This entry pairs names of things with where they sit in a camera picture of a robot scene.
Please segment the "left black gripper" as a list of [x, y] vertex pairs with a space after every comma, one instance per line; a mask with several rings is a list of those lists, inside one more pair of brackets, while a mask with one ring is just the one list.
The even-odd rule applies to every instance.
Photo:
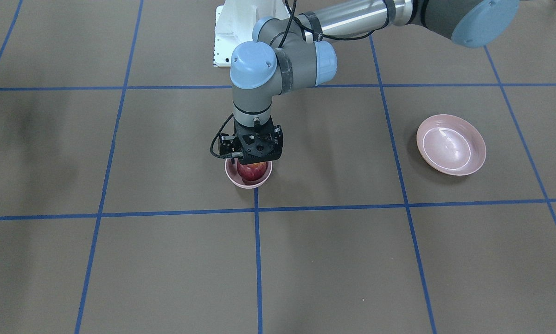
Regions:
[[274, 125], [272, 118], [257, 127], [246, 127], [237, 121], [233, 124], [239, 142], [237, 151], [242, 153], [239, 158], [241, 164], [276, 161], [280, 158], [283, 152], [284, 133], [279, 125]]

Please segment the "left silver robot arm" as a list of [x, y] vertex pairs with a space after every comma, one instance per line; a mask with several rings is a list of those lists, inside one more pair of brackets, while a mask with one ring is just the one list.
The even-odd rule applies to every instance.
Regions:
[[476, 48], [498, 38], [518, 12], [517, 0], [350, 0], [295, 13], [264, 17], [252, 40], [232, 52], [230, 78], [234, 133], [218, 131], [210, 153], [241, 164], [278, 160], [283, 131], [271, 118], [272, 99], [332, 80], [338, 60], [332, 42], [368, 38], [389, 26], [417, 25], [456, 45]]

